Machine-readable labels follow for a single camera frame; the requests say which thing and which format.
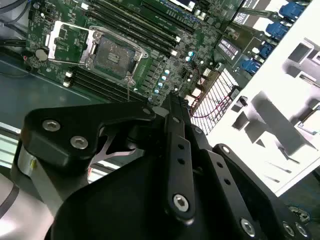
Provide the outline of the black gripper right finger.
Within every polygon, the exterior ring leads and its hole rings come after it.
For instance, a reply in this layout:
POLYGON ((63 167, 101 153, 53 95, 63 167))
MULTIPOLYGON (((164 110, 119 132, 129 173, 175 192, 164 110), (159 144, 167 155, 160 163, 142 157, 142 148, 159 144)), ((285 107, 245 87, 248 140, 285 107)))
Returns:
POLYGON ((225 240, 310 240, 312 235, 293 213, 225 144, 215 147, 203 131, 191 123, 187 101, 174 96, 174 112, 191 143, 194 165, 210 184, 221 203, 225 240))

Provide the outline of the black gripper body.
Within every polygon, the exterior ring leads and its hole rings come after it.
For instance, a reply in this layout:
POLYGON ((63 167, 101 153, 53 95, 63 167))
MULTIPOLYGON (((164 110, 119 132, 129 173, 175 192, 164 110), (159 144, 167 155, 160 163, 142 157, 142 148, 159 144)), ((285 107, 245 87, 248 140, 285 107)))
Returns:
POLYGON ((52 240, 239 240, 240 159, 193 126, 156 120, 138 131, 144 156, 73 193, 52 240))

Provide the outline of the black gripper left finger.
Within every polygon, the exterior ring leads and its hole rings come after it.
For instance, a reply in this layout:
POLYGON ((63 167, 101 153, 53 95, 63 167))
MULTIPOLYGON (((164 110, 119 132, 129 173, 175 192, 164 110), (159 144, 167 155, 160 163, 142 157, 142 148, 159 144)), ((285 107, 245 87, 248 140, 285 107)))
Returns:
POLYGON ((57 174, 78 177, 98 156, 141 149, 144 155, 77 190, 63 205, 70 214, 116 217, 168 215, 182 223, 195 218, 191 144, 175 113, 171 93, 157 115, 142 102, 109 103, 31 111, 21 132, 23 147, 57 174))

